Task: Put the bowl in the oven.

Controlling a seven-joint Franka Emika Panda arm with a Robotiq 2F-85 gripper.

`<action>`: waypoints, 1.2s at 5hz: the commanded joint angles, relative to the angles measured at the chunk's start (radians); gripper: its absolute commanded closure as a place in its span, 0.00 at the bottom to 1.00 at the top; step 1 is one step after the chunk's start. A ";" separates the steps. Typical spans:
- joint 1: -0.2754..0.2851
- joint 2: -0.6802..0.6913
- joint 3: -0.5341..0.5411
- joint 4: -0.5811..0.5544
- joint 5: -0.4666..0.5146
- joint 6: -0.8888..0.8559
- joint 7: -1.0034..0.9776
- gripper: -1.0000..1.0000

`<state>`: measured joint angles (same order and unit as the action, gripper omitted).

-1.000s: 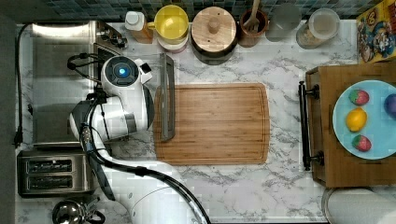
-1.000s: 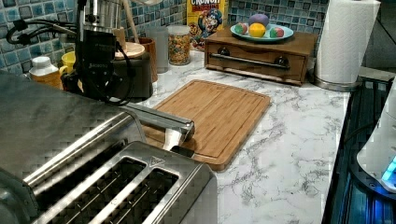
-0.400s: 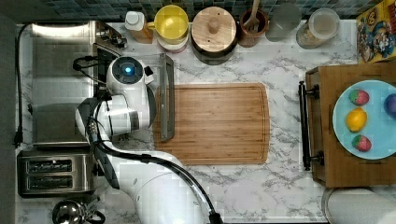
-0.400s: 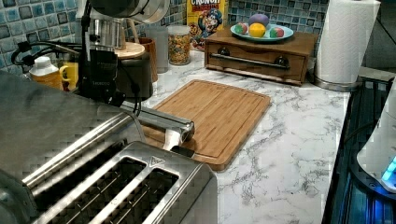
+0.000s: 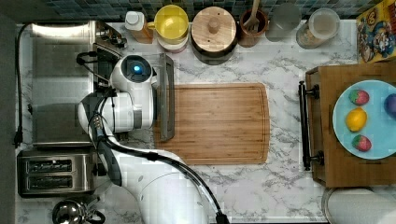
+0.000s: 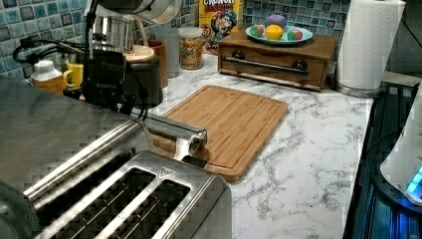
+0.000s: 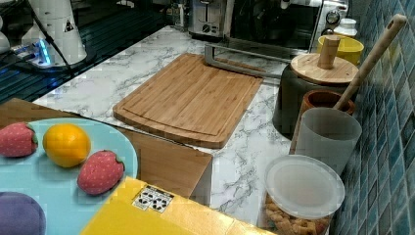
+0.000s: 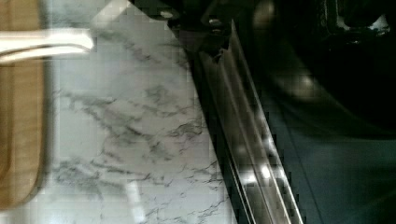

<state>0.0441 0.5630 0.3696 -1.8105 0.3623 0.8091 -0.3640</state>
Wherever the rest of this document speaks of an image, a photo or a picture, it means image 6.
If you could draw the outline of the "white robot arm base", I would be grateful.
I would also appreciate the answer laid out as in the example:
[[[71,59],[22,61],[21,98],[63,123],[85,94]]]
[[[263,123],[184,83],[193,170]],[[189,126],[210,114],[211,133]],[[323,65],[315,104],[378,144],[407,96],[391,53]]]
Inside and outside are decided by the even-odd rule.
[[[421,84],[384,84],[374,143],[373,182],[391,203],[421,213]]]

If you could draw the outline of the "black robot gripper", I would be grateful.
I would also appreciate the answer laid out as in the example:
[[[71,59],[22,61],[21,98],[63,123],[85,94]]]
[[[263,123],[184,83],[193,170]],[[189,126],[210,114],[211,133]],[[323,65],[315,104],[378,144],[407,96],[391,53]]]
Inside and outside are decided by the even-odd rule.
[[[84,79],[86,102],[129,115],[136,95],[123,89],[127,60],[133,49],[132,21],[124,16],[97,16],[86,19]]]

